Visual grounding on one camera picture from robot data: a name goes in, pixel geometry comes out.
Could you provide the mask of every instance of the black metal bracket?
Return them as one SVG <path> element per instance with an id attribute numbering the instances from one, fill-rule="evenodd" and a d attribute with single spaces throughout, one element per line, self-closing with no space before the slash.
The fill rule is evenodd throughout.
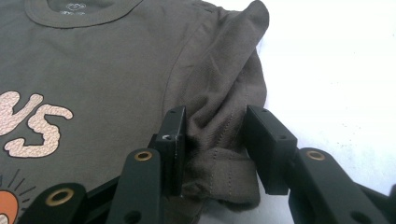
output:
<path id="1" fill-rule="evenodd" d="M 268 110 L 248 106 L 243 138 L 266 193 L 285 195 L 296 224 L 396 223 L 395 191 L 389 197 L 360 187 L 335 159 L 297 139 Z"/>
<path id="2" fill-rule="evenodd" d="M 78 184 L 45 190 L 19 223 L 163 223 L 163 200 L 181 192 L 186 108 L 170 110 L 148 148 L 133 151 L 122 174 L 85 193 Z M 249 105 L 242 137 L 271 195 L 290 192 L 296 224 L 396 223 L 396 185 L 389 196 L 354 183 L 335 159 L 297 138 L 268 110 Z"/>
<path id="3" fill-rule="evenodd" d="M 148 148 L 130 153 L 119 177 L 88 193 L 75 183 L 51 187 L 35 199 L 19 223 L 163 223 L 164 197 L 181 193 L 185 132 L 185 106 L 169 110 Z"/>

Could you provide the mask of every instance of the white table surface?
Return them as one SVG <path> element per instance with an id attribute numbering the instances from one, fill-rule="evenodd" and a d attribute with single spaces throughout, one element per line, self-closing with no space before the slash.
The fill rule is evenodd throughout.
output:
<path id="1" fill-rule="evenodd" d="M 208 0 L 243 10 L 248 0 Z M 396 184 L 396 1 L 263 0 L 270 27 L 258 46 L 265 108 L 299 139 L 331 153 L 357 183 Z M 211 202 L 200 224 L 293 223 L 287 196 L 235 213 Z"/>

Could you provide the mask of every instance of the gray t-shirt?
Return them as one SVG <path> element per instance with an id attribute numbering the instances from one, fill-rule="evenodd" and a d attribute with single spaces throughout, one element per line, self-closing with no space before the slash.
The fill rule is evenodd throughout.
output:
<path id="1" fill-rule="evenodd" d="M 246 105 L 264 103 L 255 47 L 268 21 L 260 1 L 243 12 L 185 0 L 0 1 L 0 218 L 13 223 L 53 185 L 91 190 L 119 175 L 178 105 L 185 198 L 256 205 L 238 132 Z"/>

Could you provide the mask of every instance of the stitching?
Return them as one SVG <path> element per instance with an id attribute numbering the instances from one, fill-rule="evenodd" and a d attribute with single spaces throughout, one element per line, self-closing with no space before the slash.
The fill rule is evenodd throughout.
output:
<path id="1" fill-rule="evenodd" d="M 230 170 L 228 172 L 228 201 L 230 201 L 231 196 L 233 195 L 233 191 L 231 188 L 231 183 L 232 183 L 232 179 L 233 179 L 233 169 L 231 167 L 231 158 L 233 157 L 233 153 L 230 152 L 230 157 L 228 158 L 228 164 L 230 166 Z"/>
<path id="2" fill-rule="evenodd" d="M 213 157 L 212 157 L 213 166 L 216 165 L 216 157 L 217 156 L 218 156 L 218 149 L 216 148 L 215 153 L 213 154 Z M 209 193 L 211 195 L 213 195 L 212 192 L 213 192 L 213 177 L 214 177 L 214 173 L 215 173 L 214 170 L 215 169 L 212 169 L 212 174 L 210 175 L 210 183 L 209 183 Z"/>
<path id="3" fill-rule="evenodd" d="M 243 77 L 244 74 L 245 74 L 245 71 L 242 70 L 241 77 Z M 244 116 L 245 116 L 246 113 L 247 113 L 247 107 L 248 107 L 248 91 L 247 91 L 246 85 L 242 85 L 242 87 L 243 87 L 243 89 L 245 91 L 245 107 L 244 107 Z M 233 141 L 231 142 L 230 147 L 233 147 L 233 144 L 235 143 L 235 140 L 236 140 L 236 136 L 239 134 L 239 132 L 242 129 L 243 122 L 244 122 L 244 119 L 242 118 L 241 122 L 239 122 L 238 131 L 235 133 L 235 136 L 233 137 Z"/>
<path id="4" fill-rule="evenodd" d="M 234 104 L 233 104 L 233 108 L 231 110 L 231 116 L 228 118 L 227 124 L 224 127 L 224 130 L 221 132 L 220 137 L 216 143 L 216 146 L 218 147 L 220 144 L 220 141 L 222 140 L 224 134 L 228 131 L 228 127 L 230 126 L 231 120 L 233 120 L 233 112 L 234 112 Z"/>

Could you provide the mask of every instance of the screw hole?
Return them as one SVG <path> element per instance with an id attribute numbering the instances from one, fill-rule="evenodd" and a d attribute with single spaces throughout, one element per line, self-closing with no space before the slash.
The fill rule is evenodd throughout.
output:
<path id="1" fill-rule="evenodd" d="M 351 212 L 350 215 L 352 218 L 360 224 L 371 224 L 372 221 L 366 215 L 361 212 Z"/>
<path id="2" fill-rule="evenodd" d="M 149 151 L 142 151 L 134 155 L 134 159 L 137 161 L 148 161 L 151 157 L 152 154 Z"/>
<path id="3" fill-rule="evenodd" d="M 324 159 L 326 159 L 323 154 L 317 151 L 307 151 L 306 156 L 315 161 L 324 161 Z"/>
<path id="4" fill-rule="evenodd" d="M 47 197 L 46 204 L 51 207 L 58 206 L 67 203 L 73 195 L 74 191 L 72 189 L 57 189 Z"/>
<path id="5" fill-rule="evenodd" d="M 140 221 L 141 218 L 142 215 L 140 214 L 140 212 L 131 211 L 125 215 L 124 222 L 125 224 L 136 224 Z"/>

